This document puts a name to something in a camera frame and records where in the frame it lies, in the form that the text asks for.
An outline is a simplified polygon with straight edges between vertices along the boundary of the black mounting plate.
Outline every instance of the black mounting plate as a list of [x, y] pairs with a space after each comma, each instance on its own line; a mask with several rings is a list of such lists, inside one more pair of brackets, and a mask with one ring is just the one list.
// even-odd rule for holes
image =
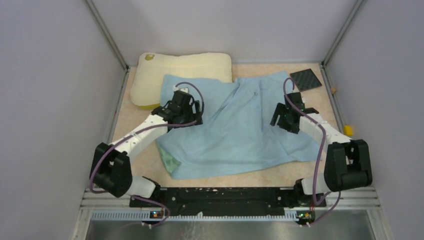
[[[167, 206], [172, 216], [281, 216], [284, 208], [309, 207], [288, 187], [168, 187], [150, 198]], [[137, 199], [131, 208], [157, 207]], [[325, 201], [318, 207], [325, 207]]]

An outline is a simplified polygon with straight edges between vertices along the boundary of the black mat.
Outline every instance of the black mat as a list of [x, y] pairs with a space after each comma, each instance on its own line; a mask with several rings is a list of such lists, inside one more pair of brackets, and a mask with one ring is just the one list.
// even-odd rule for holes
[[312, 69], [291, 73], [290, 77], [294, 80], [294, 84], [296, 84], [300, 92], [322, 86]]

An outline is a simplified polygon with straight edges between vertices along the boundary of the pillow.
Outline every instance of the pillow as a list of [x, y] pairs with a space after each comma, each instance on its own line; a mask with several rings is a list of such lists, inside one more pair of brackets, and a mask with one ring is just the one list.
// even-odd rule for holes
[[225, 53], [169, 56], [143, 53], [138, 61], [129, 95], [132, 103], [144, 109], [158, 107], [165, 75], [182, 78], [218, 79], [232, 83], [231, 58]]

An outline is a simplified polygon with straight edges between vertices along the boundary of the beige table surface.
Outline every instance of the beige table surface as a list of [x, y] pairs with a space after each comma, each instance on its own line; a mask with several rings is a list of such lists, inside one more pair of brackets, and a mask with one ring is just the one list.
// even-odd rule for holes
[[[255, 77], [280, 71], [286, 71], [290, 74], [305, 69], [312, 69], [324, 85], [320, 67], [317, 63], [235, 64], [232, 66], [232, 77], [234, 80], [237, 77]], [[151, 110], [140, 109], [131, 102], [130, 89], [134, 82], [135, 73], [136, 68], [132, 67], [113, 135], [114, 141], [140, 125], [151, 112]], [[302, 97], [306, 100], [305, 105], [307, 108], [313, 107], [317, 109], [322, 117], [333, 127], [337, 126], [324, 86], [307, 90], [302, 93]], [[315, 161], [293, 161], [241, 174], [198, 179], [172, 179], [165, 170], [154, 142], [135, 159], [132, 165], [132, 174], [150, 178], [158, 182], [162, 187], [292, 187], [297, 179], [311, 177], [314, 173], [314, 166]], [[320, 172], [324, 170], [324, 161], [321, 162], [319, 168]]]

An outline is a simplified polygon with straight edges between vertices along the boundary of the yellow object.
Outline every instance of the yellow object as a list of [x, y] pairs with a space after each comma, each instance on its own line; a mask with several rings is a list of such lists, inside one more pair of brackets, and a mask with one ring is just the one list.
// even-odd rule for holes
[[344, 132], [344, 135], [346, 135], [348, 137], [354, 135], [354, 131], [352, 130], [352, 126], [351, 125], [344, 125], [343, 132]]
[[335, 93], [337, 92], [337, 87], [332, 87], [332, 88], [330, 88], [330, 93], [332, 94], [332, 95], [334, 95]]
[[146, 59], [147, 61], [152, 60], [155, 57], [154, 54], [146, 54], [146, 57], [144, 59]]
[[158, 104], [152, 104], [152, 105], [147, 105], [147, 106], [138, 106], [138, 107], [141, 108], [141, 109], [155, 109], [155, 108], [159, 107], [160, 105], [161, 104], [158, 103]]

